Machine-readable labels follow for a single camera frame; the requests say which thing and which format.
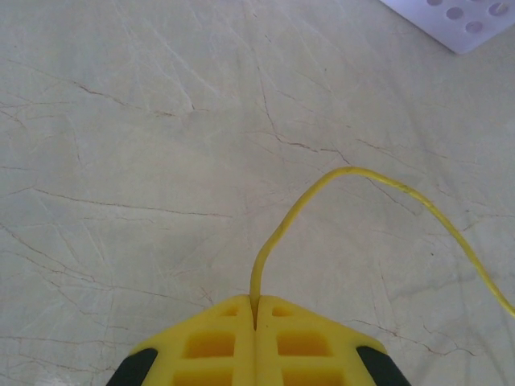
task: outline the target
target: purple circle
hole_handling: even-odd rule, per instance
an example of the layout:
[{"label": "purple circle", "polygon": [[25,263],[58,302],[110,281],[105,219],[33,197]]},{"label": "purple circle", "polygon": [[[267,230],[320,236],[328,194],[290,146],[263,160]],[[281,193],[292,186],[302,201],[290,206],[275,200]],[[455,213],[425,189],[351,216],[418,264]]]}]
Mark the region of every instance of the purple circle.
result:
[{"label": "purple circle", "polygon": [[447,10],[446,15],[450,20],[458,20],[464,16],[464,10],[457,6],[453,6]]},{"label": "purple circle", "polygon": [[469,22],[465,26],[465,31],[469,34],[479,34],[483,30],[482,22]]},{"label": "purple circle", "polygon": [[488,8],[488,13],[491,16],[502,16],[509,11],[509,4],[507,2],[496,2]]}]

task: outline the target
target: marble floor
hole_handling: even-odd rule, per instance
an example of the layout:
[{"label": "marble floor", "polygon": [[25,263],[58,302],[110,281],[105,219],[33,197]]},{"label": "marble floor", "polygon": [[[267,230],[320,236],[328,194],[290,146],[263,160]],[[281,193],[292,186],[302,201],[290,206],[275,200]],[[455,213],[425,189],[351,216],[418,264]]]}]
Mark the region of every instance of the marble floor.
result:
[{"label": "marble floor", "polygon": [[[457,56],[377,0],[1,3],[0,384],[105,384],[246,293],[348,164],[433,199],[515,302],[515,28]],[[376,337],[413,385],[515,384],[515,321],[378,183],[317,196],[263,289]]]}]

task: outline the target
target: white plastic object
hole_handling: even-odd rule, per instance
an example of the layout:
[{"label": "white plastic object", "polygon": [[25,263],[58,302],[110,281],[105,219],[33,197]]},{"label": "white plastic object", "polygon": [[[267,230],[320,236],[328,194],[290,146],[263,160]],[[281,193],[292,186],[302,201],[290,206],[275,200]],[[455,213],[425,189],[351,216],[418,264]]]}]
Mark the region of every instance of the white plastic object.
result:
[{"label": "white plastic object", "polygon": [[380,1],[457,54],[515,24],[515,0]]}]

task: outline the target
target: yellow wire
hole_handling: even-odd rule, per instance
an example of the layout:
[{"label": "yellow wire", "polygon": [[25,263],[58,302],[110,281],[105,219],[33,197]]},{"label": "yellow wire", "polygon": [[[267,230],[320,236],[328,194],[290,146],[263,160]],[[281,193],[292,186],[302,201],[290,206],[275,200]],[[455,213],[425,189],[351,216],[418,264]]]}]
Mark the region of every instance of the yellow wire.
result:
[{"label": "yellow wire", "polygon": [[477,273],[481,276],[484,281],[484,284],[488,287],[490,292],[492,292],[493,296],[497,299],[499,304],[503,306],[509,314],[511,314],[515,318],[515,308],[508,302],[503,293],[497,288],[495,283],[492,281],[486,269],[481,264],[480,260],[477,258],[476,254],[472,250],[471,246],[464,239],[463,236],[459,233],[458,229],[452,225],[451,221],[447,219],[447,217],[424,195],[413,189],[412,187],[408,187],[407,185],[395,181],[394,179],[389,179],[384,175],[380,175],[375,171],[371,171],[368,169],[364,169],[361,167],[340,167],[333,171],[327,173],[324,177],[319,179],[316,183],[314,183],[294,204],[293,207],[288,211],[280,225],[275,229],[275,232],[272,233],[272,236],[265,242],[262,246],[261,250],[256,256],[256,261],[254,262],[254,267],[252,268],[252,276],[250,277],[250,305],[252,307],[252,313],[254,317],[254,328],[257,323],[258,318],[258,306],[259,306],[259,298],[261,296],[261,278],[263,274],[263,268],[265,267],[266,258],[270,255],[270,252],[275,247],[275,245],[281,240],[284,236],[288,228],[291,226],[295,217],[300,213],[300,211],[304,208],[304,206],[315,196],[323,187],[325,187],[328,183],[330,183],[336,177],[340,177],[341,175],[362,175],[367,179],[375,179],[381,183],[389,185],[391,187],[395,187],[400,191],[403,191],[418,200],[424,206],[429,209],[429,211],[436,217],[439,222],[445,227],[446,230],[455,238],[458,242],[459,246],[465,252],[470,262],[476,267]]}]

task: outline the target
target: black rubber corner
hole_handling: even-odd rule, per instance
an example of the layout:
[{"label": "black rubber corner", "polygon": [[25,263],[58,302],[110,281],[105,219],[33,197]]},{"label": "black rubber corner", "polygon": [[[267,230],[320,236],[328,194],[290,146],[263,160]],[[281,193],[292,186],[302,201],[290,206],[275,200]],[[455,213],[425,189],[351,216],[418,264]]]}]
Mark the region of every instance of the black rubber corner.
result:
[{"label": "black rubber corner", "polygon": [[377,386],[410,386],[410,382],[387,354],[366,346],[356,350]]},{"label": "black rubber corner", "polygon": [[142,386],[157,356],[158,351],[154,348],[146,348],[128,356],[114,372],[107,386]]}]

